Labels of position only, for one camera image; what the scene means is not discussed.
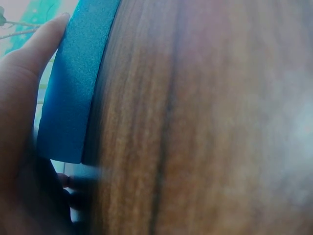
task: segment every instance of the blue sponge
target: blue sponge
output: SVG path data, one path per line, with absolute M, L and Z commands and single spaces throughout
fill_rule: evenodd
M 103 51 L 120 0 L 80 0 L 57 52 L 37 138 L 39 156 L 80 163 Z

